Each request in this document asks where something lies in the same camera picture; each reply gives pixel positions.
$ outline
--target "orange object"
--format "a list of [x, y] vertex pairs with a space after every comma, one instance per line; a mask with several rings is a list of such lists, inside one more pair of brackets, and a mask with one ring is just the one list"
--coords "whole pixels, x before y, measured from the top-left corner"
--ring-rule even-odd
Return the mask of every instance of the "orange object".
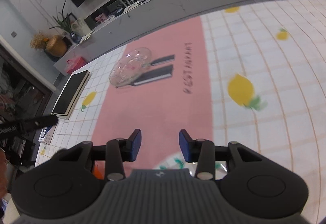
[[102, 172], [100, 172], [96, 163], [94, 165], [93, 175], [99, 180], [104, 180], [104, 174], [102, 174]]

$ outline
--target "pink tablecloth section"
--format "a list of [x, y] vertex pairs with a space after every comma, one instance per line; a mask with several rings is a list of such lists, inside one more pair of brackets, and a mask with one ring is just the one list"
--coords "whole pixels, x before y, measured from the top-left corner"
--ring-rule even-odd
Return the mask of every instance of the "pink tablecloth section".
[[127, 45], [125, 54], [139, 47], [152, 51], [152, 60], [175, 54], [171, 78], [139, 86], [110, 86], [92, 141], [127, 138], [135, 128], [142, 131], [142, 144], [131, 168], [153, 168], [180, 151], [178, 134], [186, 129], [193, 138], [213, 139], [211, 89], [200, 17], [160, 29]]

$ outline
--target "notebook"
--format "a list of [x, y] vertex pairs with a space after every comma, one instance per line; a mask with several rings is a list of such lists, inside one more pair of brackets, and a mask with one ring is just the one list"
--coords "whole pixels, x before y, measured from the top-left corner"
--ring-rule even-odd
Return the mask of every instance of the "notebook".
[[57, 99], [52, 114], [58, 118], [69, 119], [89, 78], [88, 70], [72, 74]]

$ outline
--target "pink basket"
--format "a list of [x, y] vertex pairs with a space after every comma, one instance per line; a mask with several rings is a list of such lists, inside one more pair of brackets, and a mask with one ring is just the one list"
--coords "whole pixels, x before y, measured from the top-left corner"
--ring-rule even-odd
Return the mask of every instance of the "pink basket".
[[76, 57], [74, 59], [67, 60], [68, 65], [66, 66], [66, 73], [72, 74], [75, 70], [85, 66], [87, 62], [84, 60], [83, 57]]

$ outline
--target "potted plant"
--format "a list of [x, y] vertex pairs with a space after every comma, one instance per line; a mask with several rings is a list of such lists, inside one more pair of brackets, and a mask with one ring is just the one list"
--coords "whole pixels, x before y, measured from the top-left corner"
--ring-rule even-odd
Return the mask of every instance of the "potted plant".
[[47, 55], [50, 54], [54, 57], [62, 57], [67, 51], [67, 45], [60, 35], [49, 37], [42, 32], [38, 32], [33, 36], [30, 46], [33, 49], [44, 50]]
[[61, 28], [62, 30], [66, 31], [70, 35], [70, 38], [72, 41], [74, 41], [76, 44], [78, 44], [81, 40], [81, 37], [80, 37], [80, 35], [78, 35], [78, 33], [76, 33], [75, 31], [73, 31], [71, 29], [71, 22], [70, 22], [69, 15], [67, 14], [66, 17], [64, 17], [63, 10], [65, 8], [65, 5], [66, 5], [66, 1], [63, 4], [61, 12], [58, 12], [58, 9], [57, 9], [57, 17], [55, 18], [53, 16], [54, 20], [58, 23], [58, 26], [53, 26], [49, 29], [56, 28], [56, 27]]

